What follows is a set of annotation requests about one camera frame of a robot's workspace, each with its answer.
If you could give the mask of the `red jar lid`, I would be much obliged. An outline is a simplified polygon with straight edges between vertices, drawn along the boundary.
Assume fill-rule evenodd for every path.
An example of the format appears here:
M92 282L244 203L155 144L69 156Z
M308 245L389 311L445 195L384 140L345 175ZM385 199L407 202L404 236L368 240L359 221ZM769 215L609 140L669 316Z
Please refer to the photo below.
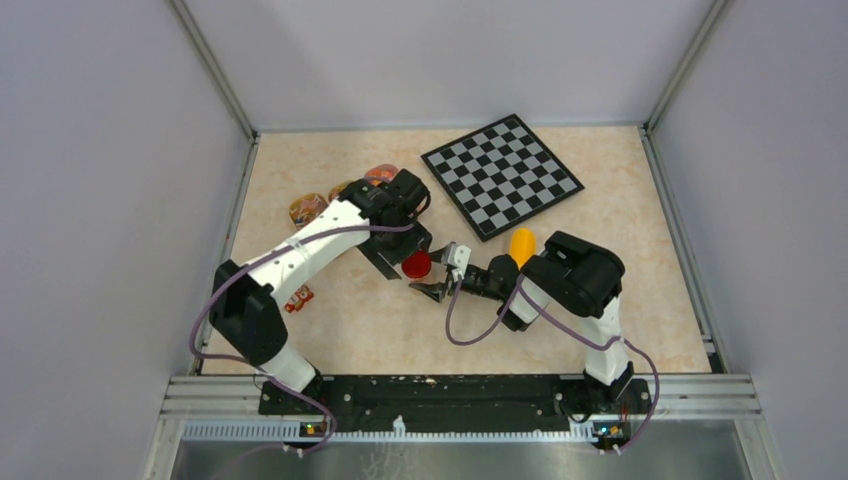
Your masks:
M431 272L432 260L426 251L417 251L406 258L401 263L403 274L412 280L419 280L427 277Z

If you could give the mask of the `yellow plastic scoop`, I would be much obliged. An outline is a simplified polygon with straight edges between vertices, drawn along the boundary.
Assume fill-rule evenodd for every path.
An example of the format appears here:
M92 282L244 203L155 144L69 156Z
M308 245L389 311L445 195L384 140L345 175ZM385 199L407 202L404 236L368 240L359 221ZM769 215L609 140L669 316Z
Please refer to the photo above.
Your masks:
M521 227L513 231L510 237L508 255L518 268L523 267L536 251L536 236L531 229Z

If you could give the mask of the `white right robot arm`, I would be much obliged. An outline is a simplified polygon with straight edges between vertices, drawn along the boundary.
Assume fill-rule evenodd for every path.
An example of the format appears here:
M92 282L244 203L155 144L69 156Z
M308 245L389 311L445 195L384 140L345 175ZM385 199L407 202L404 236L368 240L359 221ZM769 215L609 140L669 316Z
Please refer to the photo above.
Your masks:
M620 325L625 266L615 253L556 231L524 262L501 254L480 268L471 264L469 247L456 242L428 258L445 266L445 279L410 286L436 302L454 300L459 292L497 301L497 321L512 331L525 331L540 317L549 319L552 303L579 318L582 330L572 336L587 348L583 375L589 404L612 412L626 400L634 371Z

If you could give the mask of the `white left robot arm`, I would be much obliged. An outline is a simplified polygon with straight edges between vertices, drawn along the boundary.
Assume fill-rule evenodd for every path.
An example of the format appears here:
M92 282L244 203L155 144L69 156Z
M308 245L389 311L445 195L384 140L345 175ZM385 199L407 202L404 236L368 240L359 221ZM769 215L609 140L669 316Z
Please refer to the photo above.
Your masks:
M281 306L339 256L358 249L388 280L429 247L418 217L430 204L423 181L402 169L391 180L348 184L325 210L268 253L244 266L228 260L215 272L211 326L251 367L284 385L283 401L297 413L319 404L317 369L289 340Z

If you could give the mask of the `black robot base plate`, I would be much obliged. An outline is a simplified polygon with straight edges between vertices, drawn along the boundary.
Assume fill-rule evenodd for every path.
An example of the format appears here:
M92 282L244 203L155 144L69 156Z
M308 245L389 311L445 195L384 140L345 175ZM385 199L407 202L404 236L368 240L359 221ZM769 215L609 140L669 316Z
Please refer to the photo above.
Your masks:
M262 386L264 416L319 415L328 409L340 433L388 430L401 419L412 433L523 433L564 431L570 421L610 416L630 420L648 412L644 379L619 394L581 375L337 375L309 386L310 405L271 382Z

